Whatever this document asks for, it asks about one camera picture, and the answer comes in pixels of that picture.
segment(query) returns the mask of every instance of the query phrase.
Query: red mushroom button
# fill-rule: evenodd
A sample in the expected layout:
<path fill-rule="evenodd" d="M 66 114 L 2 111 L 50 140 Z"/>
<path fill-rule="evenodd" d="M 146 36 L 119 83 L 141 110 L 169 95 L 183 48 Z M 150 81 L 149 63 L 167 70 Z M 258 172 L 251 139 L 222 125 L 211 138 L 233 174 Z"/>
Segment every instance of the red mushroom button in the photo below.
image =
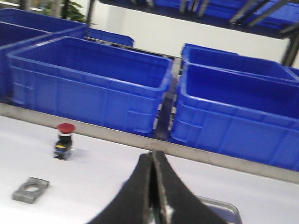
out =
<path fill-rule="evenodd" d="M 76 129 L 76 127 L 70 123 L 62 123 L 57 126 L 57 129 L 63 134 L 68 134 L 72 133 Z"/>

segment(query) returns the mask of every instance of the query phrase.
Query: white wall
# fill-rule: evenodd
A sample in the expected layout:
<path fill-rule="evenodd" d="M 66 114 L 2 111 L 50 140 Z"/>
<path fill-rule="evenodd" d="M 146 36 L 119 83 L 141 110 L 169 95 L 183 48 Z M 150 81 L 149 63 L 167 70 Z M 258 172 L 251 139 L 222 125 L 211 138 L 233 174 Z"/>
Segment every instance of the white wall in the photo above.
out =
<path fill-rule="evenodd" d="M 85 8 L 88 0 L 76 0 Z M 173 19 L 169 17 L 95 3 L 93 28 L 131 36 L 135 47 L 180 56 L 185 42 L 280 62 L 288 40 Z M 299 68 L 297 58 L 295 68 Z"/>

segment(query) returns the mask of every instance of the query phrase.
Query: green leaves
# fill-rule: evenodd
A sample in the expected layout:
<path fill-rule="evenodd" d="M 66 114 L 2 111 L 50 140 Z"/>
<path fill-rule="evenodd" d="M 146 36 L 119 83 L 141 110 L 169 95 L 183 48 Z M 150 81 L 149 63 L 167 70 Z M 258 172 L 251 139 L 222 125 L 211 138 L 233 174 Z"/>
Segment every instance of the green leaves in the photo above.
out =
<path fill-rule="evenodd" d="M 84 15 L 80 13 L 78 8 L 83 8 L 83 6 L 74 1 L 70 1 L 66 13 L 67 18 L 71 21 L 86 22 L 86 20 L 84 19 Z M 50 9 L 51 9 L 51 2 L 49 2 L 46 9 L 43 11 L 43 14 L 50 15 L 51 13 Z M 60 15 L 63 16 L 64 14 L 65 12 L 62 10 Z"/>

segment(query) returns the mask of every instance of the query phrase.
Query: plastic storage bin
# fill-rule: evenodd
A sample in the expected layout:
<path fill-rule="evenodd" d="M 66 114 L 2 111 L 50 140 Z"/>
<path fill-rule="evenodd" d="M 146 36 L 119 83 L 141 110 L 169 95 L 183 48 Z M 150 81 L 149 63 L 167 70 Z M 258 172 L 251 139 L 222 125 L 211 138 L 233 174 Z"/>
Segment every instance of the plastic storage bin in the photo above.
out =
<path fill-rule="evenodd" d="M 172 60 L 64 37 L 9 55 L 14 104 L 151 136 Z"/>
<path fill-rule="evenodd" d="M 276 4 L 278 0 L 272 0 L 267 2 L 262 8 L 257 10 L 250 19 L 259 16 L 261 13 L 269 9 L 271 6 Z M 275 12 L 271 13 L 264 20 L 260 21 L 258 24 L 262 26 L 267 26 L 276 29 L 282 29 L 286 26 L 297 22 L 299 19 L 299 4 L 287 3 Z"/>
<path fill-rule="evenodd" d="M 190 43 L 185 43 L 184 47 L 181 51 L 181 56 L 182 56 L 181 67 L 183 67 L 184 64 L 185 64 L 185 58 L 187 58 L 187 59 L 189 58 L 190 49 L 209 50 L 209 51 L 212 51 L 212 52 L 220 52 L 220 53 L 225 53 L 225 54 L 238 55 L 237 53 L 233 53 L 233 52 L 229 52 L 229 51 L 218 50 L 218 49 L 207 48 L 207 47 L 194 45 L 194 44 L 190 44 Z"/>
<path fill-rule="evenodd" d="M 246 3 L 246 0 L 210 0 L 205 15 L 230 19 Z M 199 12 L 201 4 L 198 4 L 196 13 Z"/>
<path fill-rule="evenodd" d="M 13 90 L 12 74 L 7 61 L 7 53 L 39 41 L 48 40 L 48 32 L 0 22 L 0 96 Z"/>
<path fill-rule="evenodd" d="M 122 45 L 130 46 L 132 47 L 134 44 L 134 40 L 129 36 L 124 36 L 120 34 L 114 34 L 109 33 L 102 30 L 97 29 L 88 29 L 88 36 L 91 38 L 103 40 L 103 41 L 109 41 L 113 43 L 119 43 Z"/>
<path fill-rule="evenodd" d="M 56 37 L 73 36 L 84 38 L 87 31 L 87 25 L 84 23 L 12 8 L 0 9 L 0 21 L 51 32 Z"/>
<path fill-rule="evenodd" d="M 299 171 L 299 87 L 189 65 L 170 141 Z"/>
<path fill-rule="evenodd" d="M 274 61 L 215 51 L 190 49 L 185 63 L 193 63 L 220 70 L 233 71 L 282 83 L 299 84 L 299 77 Z"/>
<path fill-rule="evenodd" d="M 170 7 L 174 9 L 179 9 L 181 5 L 182 0 L 154 0 L 155 6 L 160 6 L 160 7 Z M 185 8 L 188 9 L 190 3 L 192 1 L 187 0 L 185 4 Z"/>

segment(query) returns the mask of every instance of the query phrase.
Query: white table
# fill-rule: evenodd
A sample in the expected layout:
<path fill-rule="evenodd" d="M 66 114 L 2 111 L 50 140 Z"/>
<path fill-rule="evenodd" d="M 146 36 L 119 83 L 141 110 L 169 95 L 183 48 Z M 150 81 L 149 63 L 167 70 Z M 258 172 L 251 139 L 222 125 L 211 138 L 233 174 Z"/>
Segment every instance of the white table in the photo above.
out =
<path fill-rule="evenodd" d="M 57 131 L 0 116 L 0 223 L 83 224 L 117 194 L 146 150 L 74 134 L 68 161 Z M 196 195 L 235 205 L 243 224 L 298 224 L 299 185 L 167 156 Z M 50 181 L 35 204 L 11 199 L 28 177 Z"/>

